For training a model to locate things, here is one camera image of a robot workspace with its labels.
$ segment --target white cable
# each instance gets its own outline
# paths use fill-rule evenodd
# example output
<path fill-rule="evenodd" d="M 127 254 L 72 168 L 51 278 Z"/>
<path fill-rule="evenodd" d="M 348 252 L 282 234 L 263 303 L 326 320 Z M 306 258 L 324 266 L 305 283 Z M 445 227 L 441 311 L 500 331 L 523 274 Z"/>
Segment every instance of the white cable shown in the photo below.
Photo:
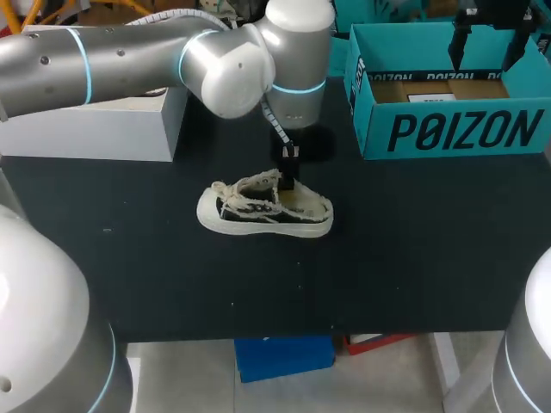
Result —
<path fill-rule="evenodd" d="M 161 22 L 163 20 L 168 19 L 174 19 L 177 17 L 200 17 L 201 19 L 209 20 L 218 27 L 220 27 L 222 30 L 230 30 L 230 28 L 224 24 L 222 20 L 219 18 L 208 14 L 207 12 L 203 10 L 196 10 L 196 9 L 172 9 L 172 10 L 166 10 L 166 11 L 160 11 L 158 13 L 155 13 L 153 15 L 147 15 L 145 17 L 141 17 L 138 20 L 134 20 L 133 22 L 129 22 L 129 26 L 136 26 L 141 24 L 151 24 L 156 22 Z"/>

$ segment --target floor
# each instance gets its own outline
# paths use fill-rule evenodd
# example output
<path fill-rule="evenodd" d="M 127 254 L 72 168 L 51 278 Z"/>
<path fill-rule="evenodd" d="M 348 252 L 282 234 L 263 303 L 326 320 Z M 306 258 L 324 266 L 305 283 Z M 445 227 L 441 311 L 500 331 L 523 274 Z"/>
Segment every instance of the floor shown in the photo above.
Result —
<path fill-rule="evenodd" d="M 0 170 L 0 204 L 22 214 Z M 486 333 L 451 335 L 460 370 Z M 131 344 L 132 413 L 442 413 L 428 336 L 349 356 L 332 368 L 242 384 L 232 340 Z M 496 413 L 487 392 L 468 413 Z"/>

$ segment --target black tabletop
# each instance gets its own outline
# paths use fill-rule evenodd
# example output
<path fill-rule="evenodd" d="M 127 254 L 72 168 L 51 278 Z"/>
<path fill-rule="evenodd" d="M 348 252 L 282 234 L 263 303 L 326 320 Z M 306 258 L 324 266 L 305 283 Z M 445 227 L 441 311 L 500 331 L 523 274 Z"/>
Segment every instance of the black tabletop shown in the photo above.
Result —
<path fill-rule="evenodd" d="M 505 328 L 551 246 L 546 158 L 365 161 L 341 79 L 321 121 L 336 156 L 301 170 L 335 207 L 321 239 L 197 222 L 212 181 L 273 167 L 258 110 L 220 120 L 192 100 L 174 163 L 7 157 L 3 169 L 122 340 Z"/>

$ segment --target sneaker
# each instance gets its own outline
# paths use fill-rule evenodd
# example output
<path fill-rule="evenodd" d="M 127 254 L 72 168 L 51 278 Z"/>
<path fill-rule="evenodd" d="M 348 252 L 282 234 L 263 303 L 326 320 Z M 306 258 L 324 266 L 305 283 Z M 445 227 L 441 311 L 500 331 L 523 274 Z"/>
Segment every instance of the sneaker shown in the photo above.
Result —
<path fill-rule="evenodd" d="M 199 222 L 211 231 L 228 235 L 271 232 L 316 238 L 333 224 L 333 205 L 298 181 L 294 189 L 280 191 L 279 170 L 239 180 L 233 185 L 215 182 L 197 205 Z"/>

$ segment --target teal box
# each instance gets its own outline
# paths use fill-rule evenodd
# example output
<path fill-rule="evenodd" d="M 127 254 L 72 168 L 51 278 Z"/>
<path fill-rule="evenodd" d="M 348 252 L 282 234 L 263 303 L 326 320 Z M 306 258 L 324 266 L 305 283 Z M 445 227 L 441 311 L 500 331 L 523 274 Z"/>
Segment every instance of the teal box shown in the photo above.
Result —
<path fill-rule="evenodd" d="M 473 26 L 461 70 L 448 55 L 451 23 L 352 28 L 344 85 L 366 159 L 543 152 L 551 133 L 551 66 L 529 41 L 502 73 L 513 32 Z M 499 79 L 509 99 L 377 103 L 369 80 Z"/>
<path fill-rule="evenodd" d="M 532 34 L 532 39 L 536 42 L 538 49 L 545 55 L 548 60 L 551 60 L 551 9 L 548 3 L 544 0 L 532 0 L 530 7 L 532 12 L 537 14 L 539 27 Z"/>
<path fill-rule="evenodd" d="M 353 24 L 408 22 L 422 0 L 334 0 L 337 31 L 348 33 Z"/>

